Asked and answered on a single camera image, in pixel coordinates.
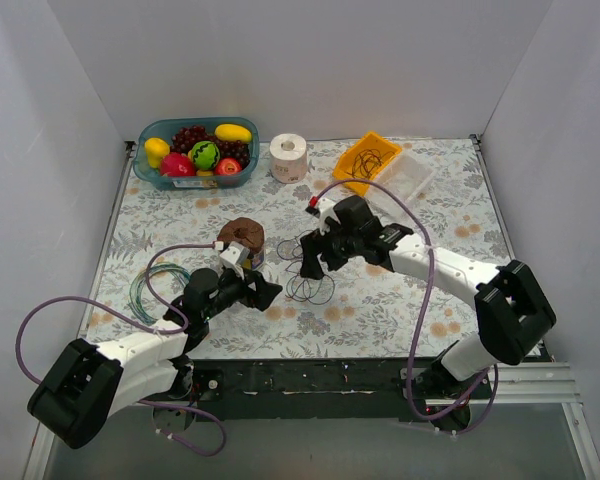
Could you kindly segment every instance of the toilet paper roll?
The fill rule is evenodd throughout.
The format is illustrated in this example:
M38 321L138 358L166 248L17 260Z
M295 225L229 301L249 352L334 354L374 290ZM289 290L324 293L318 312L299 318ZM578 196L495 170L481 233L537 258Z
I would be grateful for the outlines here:
M307 142L300 135L283 133L271 140L271 174L282 183L296 183L307 174Z

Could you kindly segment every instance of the green cable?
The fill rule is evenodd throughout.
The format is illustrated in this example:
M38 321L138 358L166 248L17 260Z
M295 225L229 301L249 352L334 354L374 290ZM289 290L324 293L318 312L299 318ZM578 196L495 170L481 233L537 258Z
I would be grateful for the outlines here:
M147 313L147 311L142 306L142 291L146 286L144 272L146 270L142 270L136 278L131 282L131 287L129 288L129 308L136 316L138 320L140 320L145 325L153 325L158 321L157 318L153 318L151 315ZM149 277L153 277L158 273L169 272L173 277L178 280L178 283L184 288L187 283L189 283L189 279L191 278L191 274L182 268L180 265L176 265L175 263L158 263L151 267L149 270Z

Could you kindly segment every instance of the white wall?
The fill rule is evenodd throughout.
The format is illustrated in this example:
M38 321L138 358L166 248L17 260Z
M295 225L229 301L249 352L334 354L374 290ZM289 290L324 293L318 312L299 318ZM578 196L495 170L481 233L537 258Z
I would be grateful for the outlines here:
M484 136L517 255L558 315L600 454L600 1L554 0Z
M24 315L86 294L122 166L123 143L44 0L0 0L0 479L20 478L36 421L18 370ZM52 308L25 333L43 376L83 308Z
M551 0L49 0L126 139L241 114L264 138L481 133Z

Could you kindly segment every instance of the floral tablecloth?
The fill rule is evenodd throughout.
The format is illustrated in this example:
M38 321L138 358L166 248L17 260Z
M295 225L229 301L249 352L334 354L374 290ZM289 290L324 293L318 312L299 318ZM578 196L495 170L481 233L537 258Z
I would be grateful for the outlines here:
M412 205L430 229L434 243L478 260L507 263L502 231L471 141L391 140L437 170L433 182ZM128 306L129 285L155 251L177 243L209 242L226 222L239 216L251 217L264 226L264 273L284 286L292 274L285 271L289 262L278 256L276 247L317 226L315 219L304 213L307 201L330 182L337 159L353 143L310 142L309 173L294 185L271 177L267 144L261 145L260 163L250 181L231 191L158 191L132 172L97 300L133 316ZM335 191L332 198L346 195L344 188L339 188L342 190ZM210 250L174 251L163 260L188 270L217 267L217 258ZM265 313L234 305L211 320L211 333L190 356L252 359L407 355L424 284L358 260L332 276L335 292L322 306L300 303L283 294ZM152 283L168 299L181 289L169 274L162 274ZM154 317L164 311L146 292L143 304ZM435 356L476 328L471 308L436 290L418 355ZM95 311L87 338L110 340L132 329L109 314Z

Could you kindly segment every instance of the small white box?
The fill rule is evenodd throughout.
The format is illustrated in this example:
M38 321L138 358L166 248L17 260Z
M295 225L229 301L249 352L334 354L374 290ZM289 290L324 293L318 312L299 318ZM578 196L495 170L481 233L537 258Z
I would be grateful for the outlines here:
M435 176L436 170L433 168L419 163L406 153L400 153L376 175L373 181L388 188L391 193L411 207L418 194L429 185ZM365 198L396 222L407 218L407 214L402 208L377 188L370 187Z

